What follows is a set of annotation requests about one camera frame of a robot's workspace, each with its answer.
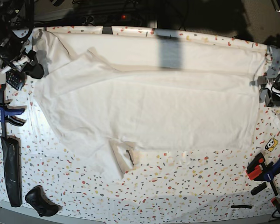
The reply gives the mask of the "white T-shirt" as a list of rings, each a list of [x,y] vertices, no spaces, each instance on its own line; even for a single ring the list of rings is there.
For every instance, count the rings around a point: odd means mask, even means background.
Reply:
[[[62,144],[106,179],[132,169],[128,151],[250,147],[252,83],[264,53],[220,45],[37,30],[45,77],[34,95]]]

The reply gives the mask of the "black TV remote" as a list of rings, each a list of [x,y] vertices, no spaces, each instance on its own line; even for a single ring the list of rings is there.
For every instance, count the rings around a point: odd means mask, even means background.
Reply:
[[[26,76],[21,70],[27,62],[27,56],[24,56],[20,60],[13,61],[12,66],[3,66],[3,62],[0,60],[0,84],[9,84],[17,91],[21,90],[26,80]]]

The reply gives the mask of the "yellow cartoon face sticker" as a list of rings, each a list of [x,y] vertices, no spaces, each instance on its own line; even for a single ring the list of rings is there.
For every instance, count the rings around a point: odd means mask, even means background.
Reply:
[[[265,150],[272,152],[278,145],[278,141],[275,138],[271,138],[265,145]]]

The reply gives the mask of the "blue black bar clamp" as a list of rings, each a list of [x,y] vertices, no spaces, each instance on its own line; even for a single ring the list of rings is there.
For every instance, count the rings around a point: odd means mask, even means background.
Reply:
[[[6,123],[13,126],[23,126],[25,121],[16,117],[25,112],[25,108],[10,108],[9,102],[5,102],[5,84],[0,84],[0,123],[2,128],[2,137],[7,138]]]

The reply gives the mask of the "red blue bar clamp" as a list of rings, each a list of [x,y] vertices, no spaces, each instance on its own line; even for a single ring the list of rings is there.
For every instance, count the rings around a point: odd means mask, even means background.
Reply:
[[[274,178],[276,175],[280,174],[280,158],[275,162],[270,162],[266,164],[264,155],[260,152],[254,159],[248,164],[246,169],[246,174],[249,179],[257,182],[266,182],[269,183],[272,187],[274,198],[271,199],[271,203],[276,208],[276,211],[280,215],[280,203],[277,199],[279,195],[277,187],[274,183]]]

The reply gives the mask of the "black power strip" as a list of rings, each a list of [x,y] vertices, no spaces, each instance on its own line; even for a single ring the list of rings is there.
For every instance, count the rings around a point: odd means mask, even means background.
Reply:
[[[82,23],[116,23],[131,21],[131,14],[90,14],[79,17]]]

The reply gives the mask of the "small black bar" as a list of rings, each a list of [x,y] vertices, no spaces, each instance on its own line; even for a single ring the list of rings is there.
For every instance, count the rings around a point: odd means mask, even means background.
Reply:
[[[260,185],[258,185],[257,187],[251,190],[251,195],[254,196],[258,194],[259,192],[263,191],[266,187],[267,187],[266,182],[261,183]]]

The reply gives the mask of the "black game controller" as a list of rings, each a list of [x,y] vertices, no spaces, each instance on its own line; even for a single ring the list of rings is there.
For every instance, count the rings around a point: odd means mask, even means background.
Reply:
[[[59,207],[51,202],[42,189],[42,186],[33,187],[26,195],[25,201],[30,204],[40,217],[51,217],[58,213]]]

